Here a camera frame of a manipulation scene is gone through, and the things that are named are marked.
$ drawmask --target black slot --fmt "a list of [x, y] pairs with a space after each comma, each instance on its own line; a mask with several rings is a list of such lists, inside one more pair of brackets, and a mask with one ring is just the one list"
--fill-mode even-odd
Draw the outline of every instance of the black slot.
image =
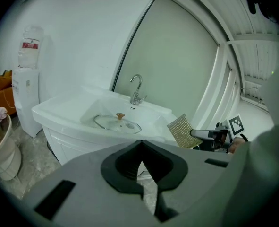
[[220, 166], [220, 167], [227, 167], [228, 166], [228, 162], [226, 161], [219, 161], [219, 160], [214, 160], [214, 159], [206, 159], [205, 163], [214, 165], [214, 166]]
[[74, 186], [75, 183], [71, 181], [61, 181], [34, 210], [46, 219], [51, 220]]

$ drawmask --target water bottle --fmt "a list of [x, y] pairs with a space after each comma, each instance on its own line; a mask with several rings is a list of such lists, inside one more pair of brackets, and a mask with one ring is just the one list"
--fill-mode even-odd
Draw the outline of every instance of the water bottle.
[[24, 29], [20, 50], [18, 52], [19, 67], [36, 69], [43, 35], [44, 31], [39, 26], [30, 25]]

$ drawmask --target bottle label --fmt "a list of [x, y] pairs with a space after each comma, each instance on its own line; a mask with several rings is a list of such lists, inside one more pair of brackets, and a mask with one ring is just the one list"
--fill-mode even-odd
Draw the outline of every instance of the bottle label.
[[29, 49], [38, 49], [39, 45], [38, 44], [34, 44], [34, 43], [27, 43], [27, 42], [23, 42], [22, 48], [29, 48]]

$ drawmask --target ceiling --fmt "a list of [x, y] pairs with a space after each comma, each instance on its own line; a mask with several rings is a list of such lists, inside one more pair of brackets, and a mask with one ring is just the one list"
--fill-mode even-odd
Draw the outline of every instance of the ceiling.
[[269, 21], [256, 5], [251, 14], [246, 0], [207, 0], [220, 14], [233, 39], [245, 77], [243, 96], [263, 103], [259, 89], [279, 66], [279, 25]]

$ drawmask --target white bucket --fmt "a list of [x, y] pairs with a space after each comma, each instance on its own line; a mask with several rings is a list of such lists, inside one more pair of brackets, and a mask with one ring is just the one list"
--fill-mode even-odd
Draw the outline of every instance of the white bucket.
[[8, 181], [17, 175], [21, 165], [21, 152], [10, 137], [11, 118], [7, 115], [9, 121], [7, 132], [0, 142], [0, 178]]

